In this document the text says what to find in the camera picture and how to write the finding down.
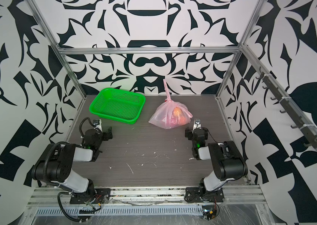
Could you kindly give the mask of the pink plastic bag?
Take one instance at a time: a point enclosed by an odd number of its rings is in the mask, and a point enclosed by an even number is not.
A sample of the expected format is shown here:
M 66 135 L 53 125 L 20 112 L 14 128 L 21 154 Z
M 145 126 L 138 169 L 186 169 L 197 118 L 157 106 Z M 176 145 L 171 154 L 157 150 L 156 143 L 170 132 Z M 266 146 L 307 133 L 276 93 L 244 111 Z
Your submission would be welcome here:
M 165 79 L 163 80 L 163 84 L 166 92 L 165 102 L 156 109 L 149 119 L 149 123 L 163 129 L 173 129 L 189 124 L 193 115 L 189 112 L 186 105 L 171 99 L 169 88 Z M 183 111 L 183 115 L 180 119 L 176 119 L 172 116 L 172 112 L 176 107 L 179 107 Z

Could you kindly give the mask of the green plastic basket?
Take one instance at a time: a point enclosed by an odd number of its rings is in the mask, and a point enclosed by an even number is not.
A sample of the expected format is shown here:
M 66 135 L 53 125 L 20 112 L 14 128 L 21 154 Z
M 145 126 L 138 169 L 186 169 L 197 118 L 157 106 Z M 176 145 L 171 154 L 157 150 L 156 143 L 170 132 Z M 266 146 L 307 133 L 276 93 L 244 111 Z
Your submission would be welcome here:
M 105 88 L 92 101 L 89 111 L 100 118 L 135 124 L 145 102 L 146 97 L 142 94 Z

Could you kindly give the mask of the orange fruit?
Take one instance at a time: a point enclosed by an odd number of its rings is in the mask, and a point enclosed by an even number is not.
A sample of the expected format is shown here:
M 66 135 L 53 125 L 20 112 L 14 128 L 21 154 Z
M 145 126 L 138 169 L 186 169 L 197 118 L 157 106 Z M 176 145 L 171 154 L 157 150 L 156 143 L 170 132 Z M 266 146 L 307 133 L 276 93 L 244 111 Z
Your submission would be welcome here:
M 174 108 L 172 112 L 172 116 L 174 118 L 180 119 L 182 115 L 183 115 L 183 111 L 179 107 Z

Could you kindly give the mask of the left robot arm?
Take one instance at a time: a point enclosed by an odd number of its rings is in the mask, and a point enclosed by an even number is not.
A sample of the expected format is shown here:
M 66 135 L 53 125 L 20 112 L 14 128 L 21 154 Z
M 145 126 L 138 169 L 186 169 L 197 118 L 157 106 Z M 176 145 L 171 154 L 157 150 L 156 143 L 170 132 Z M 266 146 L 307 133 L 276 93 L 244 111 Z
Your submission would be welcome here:
M 97 193 L 93 181 L 76 173 L 72 166 L 74 162 L 95 162 L 102 153 L 102 143 L 112 138 L 112 127 L 107 132 L 95 127 L 84 133 L 80 145 L 69 142 L 49 144 L 32 167 L 31 176 L 69 193 L 93 197 Z

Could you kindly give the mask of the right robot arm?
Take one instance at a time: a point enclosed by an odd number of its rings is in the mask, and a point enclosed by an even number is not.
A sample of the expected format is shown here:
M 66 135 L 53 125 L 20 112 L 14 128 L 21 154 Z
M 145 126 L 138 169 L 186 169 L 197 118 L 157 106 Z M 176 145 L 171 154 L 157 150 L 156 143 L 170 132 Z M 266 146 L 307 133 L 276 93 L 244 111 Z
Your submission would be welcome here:
M 247 176 L 248 167 L 233 141 L 206 143 L 206 128 L 185 129 L 185 137 L 192 142 L 192 154 L 197 160 L 208 160 L 213 171 L 200 183 L 204 194 L 218 191 L 225 184 Z

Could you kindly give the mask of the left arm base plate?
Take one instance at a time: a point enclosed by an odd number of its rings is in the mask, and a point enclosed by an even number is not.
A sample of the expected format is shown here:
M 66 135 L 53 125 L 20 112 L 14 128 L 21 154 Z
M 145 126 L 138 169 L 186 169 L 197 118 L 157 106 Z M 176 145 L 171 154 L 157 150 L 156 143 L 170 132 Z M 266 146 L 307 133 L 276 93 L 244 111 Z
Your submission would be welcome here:
M 110 199 L 110 188 L 96 188 L 94 191 L 87 191 L 84 193 L 74 193 L 70 199 L 70 204 L 85 204 L 90 202 L 92 204 L 104 203 Z

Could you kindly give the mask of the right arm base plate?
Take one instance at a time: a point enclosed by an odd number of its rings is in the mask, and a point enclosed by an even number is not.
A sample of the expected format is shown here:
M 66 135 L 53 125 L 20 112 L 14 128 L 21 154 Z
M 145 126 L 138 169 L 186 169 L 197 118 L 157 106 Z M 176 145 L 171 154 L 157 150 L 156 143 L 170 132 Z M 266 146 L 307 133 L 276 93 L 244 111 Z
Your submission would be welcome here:
M 207 192 L 199 187 L 187 187 L 185 189 L 184 200 L 188 203 L 203 203 L 203 202 L 217 202 L 223 203 L 225 199 L 225 195 L 223 191 L 217 190 L 212 192 Z

